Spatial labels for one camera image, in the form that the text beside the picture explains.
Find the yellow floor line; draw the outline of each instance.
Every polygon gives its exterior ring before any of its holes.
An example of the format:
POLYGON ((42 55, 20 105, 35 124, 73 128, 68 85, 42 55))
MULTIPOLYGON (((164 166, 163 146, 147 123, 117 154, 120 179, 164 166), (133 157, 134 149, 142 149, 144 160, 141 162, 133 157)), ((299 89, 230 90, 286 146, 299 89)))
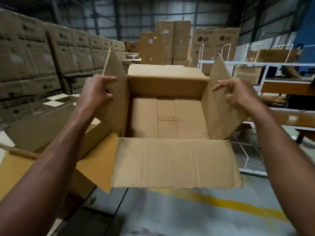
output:
POLYGON ((269 217, 282 221, 289 221, 285 214, 281 210, 274 210, 269 208, 262 208, 257 206, 252 206, 250 204, 245 204, 237 201, 232 201, 228 199, 217 199, 204 194, 191 192, 190 190, 184 189, 172 189, 172 188, 148 188, 148 191, 157 192, 164 195, 171 195, 179 199, 187 199, 194 202, 209 204, 216 207, 222 207, 230 210, 237 210, 240 212, 246 212, 253 215, 258 215, 260 217, 269 217))

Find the corrugated metal wall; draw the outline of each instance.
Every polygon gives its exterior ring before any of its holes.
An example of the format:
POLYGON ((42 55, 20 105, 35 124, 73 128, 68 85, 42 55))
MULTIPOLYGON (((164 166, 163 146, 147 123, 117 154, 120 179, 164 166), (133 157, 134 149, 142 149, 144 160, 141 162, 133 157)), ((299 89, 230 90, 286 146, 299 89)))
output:
MULTIPOLYGON (((239 45, 250 43, 260 0, 247 0, 239 45)), ((272 38, 289 31, 298 0, 266 0, 255 41, 272 38)))
MULTIPOLYGON (((230 4, 223 1, 175 1, 175 0, 117 0, 121 40, 138 41, 141 32, 153 31, 155 22, 160 20, 190 20, 194 25, 194 13, 197 5, 195 28, 225 27, 230 4)), ((116 24, 113 0, 95 1, 95 9, 105 17, 98 17, 97 23, 101 36, 116 39, 116 24)), ((59 7, 61 25, 85 30, 96 35, 92 4, 83 6, 73 4, 59 7)), ((50 20, 51 14, 42 11, 33 15, 36 18, 50 20)))

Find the lg logo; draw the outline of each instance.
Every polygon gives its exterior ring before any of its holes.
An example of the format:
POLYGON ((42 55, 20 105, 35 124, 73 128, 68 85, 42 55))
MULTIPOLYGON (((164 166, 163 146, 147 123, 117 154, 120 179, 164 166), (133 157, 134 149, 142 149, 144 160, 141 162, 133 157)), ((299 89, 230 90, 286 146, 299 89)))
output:
POLYGON ((230 37, 230 36, 224 36, 224 35, 222 35, 222 36, 220 37, 220 40, 221 40, 221 41, 224 41, 224 40, 231 40, 231 37, 230 37))
POLYGON ((197 40, 198 41, 207 41, 207 40, 209 40, 209 38, 208 37, 202 38, 202 36, 199 36, 197 40))

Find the person in background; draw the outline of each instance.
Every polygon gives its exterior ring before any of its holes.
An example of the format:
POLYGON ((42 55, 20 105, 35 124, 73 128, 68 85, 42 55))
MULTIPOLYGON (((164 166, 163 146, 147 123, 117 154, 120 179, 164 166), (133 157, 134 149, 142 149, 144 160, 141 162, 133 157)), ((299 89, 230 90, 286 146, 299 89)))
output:
MULTIPOLYGON (((0 202, 1 236, 45 236, 69 189, 84 134, 100 106, 114 96, 105 91, 116 77, 89 78, 69 121, 25 175, 0 202)), ((315 165, 272 116, 249 83, 218 81, 226 101, 253 120, 268 178, 282 210, 301 235, 315 234, 315 165)))

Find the hand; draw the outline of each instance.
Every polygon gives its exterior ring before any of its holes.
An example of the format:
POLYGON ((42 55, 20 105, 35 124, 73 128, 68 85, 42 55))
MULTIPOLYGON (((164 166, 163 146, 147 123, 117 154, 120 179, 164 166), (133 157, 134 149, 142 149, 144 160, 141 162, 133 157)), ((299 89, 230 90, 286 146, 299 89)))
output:
POLYGON ((239 78, 219 80, 212 91, 215 92, 223 87, 232 90, 232 93, 226 95, 226 101, 235 109, 245 110, 252 115, 264 106, 253 87, 245 80, 239 78))
POLYGON ((77 107, 82 110, 96 112, 98 107, 113 99, 113 95, 106 92, 106 86, 117 81, 117 77, 94 75, 86 80, 77 107))

